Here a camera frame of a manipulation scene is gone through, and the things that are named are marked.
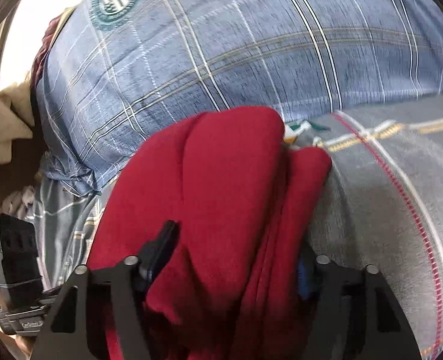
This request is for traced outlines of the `red knit garment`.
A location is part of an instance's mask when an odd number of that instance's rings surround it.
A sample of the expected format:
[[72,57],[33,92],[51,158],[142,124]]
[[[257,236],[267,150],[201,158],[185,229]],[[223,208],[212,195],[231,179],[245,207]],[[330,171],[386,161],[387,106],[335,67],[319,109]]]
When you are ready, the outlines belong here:
[[287,148],[284,130],[268,107],[203,113],[155,133],[121,172],[88,265],[111,267],[179,223],[143,305],[155,359],[301,354],[299,249],[331,161]]

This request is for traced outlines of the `grey crumpled cloth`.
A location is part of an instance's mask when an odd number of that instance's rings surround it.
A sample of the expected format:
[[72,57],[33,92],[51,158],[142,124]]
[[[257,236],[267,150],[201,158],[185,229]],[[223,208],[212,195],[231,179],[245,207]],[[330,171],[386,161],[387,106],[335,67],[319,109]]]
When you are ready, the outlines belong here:
[[34,204],[35,189],[25,186],[21,191],[15,191],[6,197],[0,207],[0,214],[6,214],[17,219],[24,219],[28,209]]

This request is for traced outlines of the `grey patterned bed sheet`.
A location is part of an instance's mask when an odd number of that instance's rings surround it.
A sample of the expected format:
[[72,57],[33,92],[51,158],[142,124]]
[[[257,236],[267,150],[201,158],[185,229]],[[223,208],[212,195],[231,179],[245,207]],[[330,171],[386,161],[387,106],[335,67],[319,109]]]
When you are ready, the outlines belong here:
[[[316,252],[387,278],[424,359],[443,351],[443,94],[314,120],[294,149],[324,150],[330,172],[304,233]],[[44,179],[29,218],[42,276],[64,283],[91,247],[118,178],[76,197]]]

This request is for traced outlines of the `blue plaid pillow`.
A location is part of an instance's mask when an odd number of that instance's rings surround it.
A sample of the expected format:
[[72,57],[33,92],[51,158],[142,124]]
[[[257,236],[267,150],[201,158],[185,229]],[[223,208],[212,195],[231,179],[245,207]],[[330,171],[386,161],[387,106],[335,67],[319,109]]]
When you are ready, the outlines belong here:
[[37,84],[42,169],[83,196],[204,111],[291,122],[441,92],[436,0],[83,0]]

